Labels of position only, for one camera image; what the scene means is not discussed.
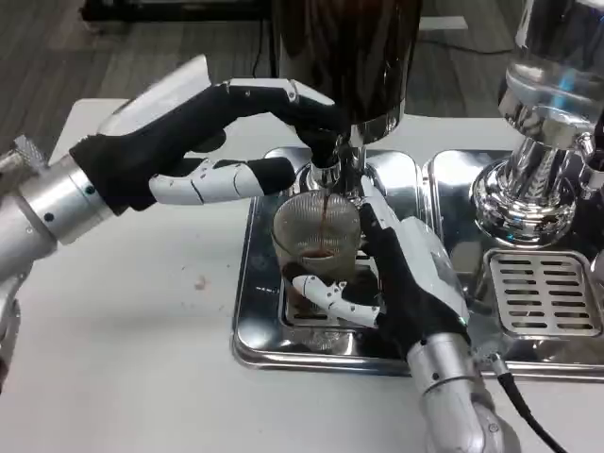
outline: metal grate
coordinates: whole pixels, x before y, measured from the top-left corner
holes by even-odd
[[[499,319],[510,333],[553,337],[601,333],[602,320],[582,255],[496,250],[488,262]]]

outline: white robotic finger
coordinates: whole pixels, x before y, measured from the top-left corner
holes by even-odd
[[[292,284],[300,294],[328,313],[360,326],[376,327],[378,307],[345,300],[342,294],[344,282],[334,282],[327,286],[319,277],[299,276],[293,279]]]
[[[154,176],[149,189],[162,204],[205,205],[278,193],[294,180],[293,167],[284,158],[249,162],[206,159],[186,176]]]

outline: coffee stain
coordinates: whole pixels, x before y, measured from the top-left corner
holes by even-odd
[[[208,286],[208,280],[204,276],[199,276],[197,283],[195,283],[195,289],[197,291],[204,291]]]

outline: glass cup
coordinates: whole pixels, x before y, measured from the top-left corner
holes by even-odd
[[[357,208],[335,193],[313,191],[293,196],[273,219],[273,246],[281,269],[297,262],[319,277],[350,279],[355,275],[360,240]],[[291,286],[286,289],[296,305],[307,301]]]

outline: metal cylinder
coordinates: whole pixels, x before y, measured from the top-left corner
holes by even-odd
[[[527,0],[499,110],[526,137],[574,148],[604,110],[604,3]]]
[[[470,346],[458,334],[440,333],[415,344],[407,363],[420,394],[451,379],[479,378]]]
[[[526,139],[515,149],[503,169],[504,192],[513,200],[538,206],[560,202],[565,149],[551,148]]]
[[[71,243],[112,213],[71,156],[30,178],[23,199],[61,243]]]
[[[57,248],[57,240],[18,193],[0,203],[0,281],[23,272]]]

